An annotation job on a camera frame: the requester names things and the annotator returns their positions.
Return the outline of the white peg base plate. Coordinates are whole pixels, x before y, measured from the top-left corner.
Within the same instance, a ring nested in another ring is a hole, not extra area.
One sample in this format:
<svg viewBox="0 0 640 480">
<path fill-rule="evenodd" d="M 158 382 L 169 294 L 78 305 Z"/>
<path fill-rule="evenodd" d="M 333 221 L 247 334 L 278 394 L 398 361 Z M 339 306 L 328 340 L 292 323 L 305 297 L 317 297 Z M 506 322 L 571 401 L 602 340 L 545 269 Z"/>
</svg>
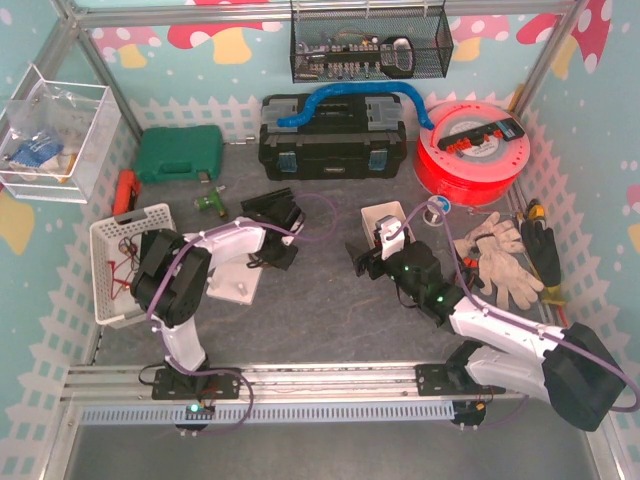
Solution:
<svg viewBox="0 0 640 480">
<path fill-rule="evenodd" d="M 241 305 L 253 303 L 262 268 L 249 268 L 248 255 L 237 256 L 215 267 L 208 278 L 206 295 L 210 298 Z"/>
</svg>

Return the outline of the black aluminium extrusion profile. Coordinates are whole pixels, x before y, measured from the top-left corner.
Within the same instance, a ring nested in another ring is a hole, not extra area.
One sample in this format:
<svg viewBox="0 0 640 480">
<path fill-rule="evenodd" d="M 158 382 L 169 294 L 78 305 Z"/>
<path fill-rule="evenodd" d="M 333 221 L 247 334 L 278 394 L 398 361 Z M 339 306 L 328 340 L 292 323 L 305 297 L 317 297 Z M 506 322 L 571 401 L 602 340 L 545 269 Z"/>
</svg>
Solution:
<svg viewBox="0 0 640 480">
<path fill-rule="evenodd" d="M 287 187 L 241 202 L 242 214 L 249 218 L 265 217 L 273 223 L 293 223 L 302 213 Z"/>
</svg>

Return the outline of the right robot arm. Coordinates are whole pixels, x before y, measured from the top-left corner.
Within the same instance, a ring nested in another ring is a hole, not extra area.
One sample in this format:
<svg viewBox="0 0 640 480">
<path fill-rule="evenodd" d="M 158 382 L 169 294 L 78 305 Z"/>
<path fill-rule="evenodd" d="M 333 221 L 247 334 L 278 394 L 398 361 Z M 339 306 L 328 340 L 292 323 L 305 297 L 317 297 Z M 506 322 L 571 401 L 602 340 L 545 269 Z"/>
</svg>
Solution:
<svg viewBox="0 0 640 480">
<path fill-rule="evenodd" d="M 388 277 L 396 292 L 407 296 L 405 307 L 464 337 L 444 364 L 441 384 L 417 369 L 421 393 L 512 390 L 548 403 L 572 426 L 593 432 L 628 385 L 589 327 L 536 323 L 466 295 L 445 279 L 439 260 L 421 241 L 407 243 L 389 257 L 381 247 L 345 248 L 357 275 Z"/>
</svg>

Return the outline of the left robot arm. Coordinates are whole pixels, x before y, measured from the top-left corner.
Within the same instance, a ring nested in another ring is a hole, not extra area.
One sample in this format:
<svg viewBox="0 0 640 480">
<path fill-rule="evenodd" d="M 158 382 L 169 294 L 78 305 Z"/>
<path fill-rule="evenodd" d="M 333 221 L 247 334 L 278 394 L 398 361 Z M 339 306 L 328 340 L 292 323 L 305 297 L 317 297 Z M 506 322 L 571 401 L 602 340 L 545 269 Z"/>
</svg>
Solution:
<svg viewBox="0 0 640 480">
<path fill-rule="evenodd" d="M 297 254 L 292 239 L 304 221 L 295 201 L 281 200 L 264 213 L 249 211 L 210 230 L 180 234 L 159 229 L 143 236 L 130 292 L 161 335 L 171 368 L 186 375 L 203 374 L 207 354 L 199 341 L 195 313 L 209 273 L 242 255 L 288 269 Z"/>
</svg>

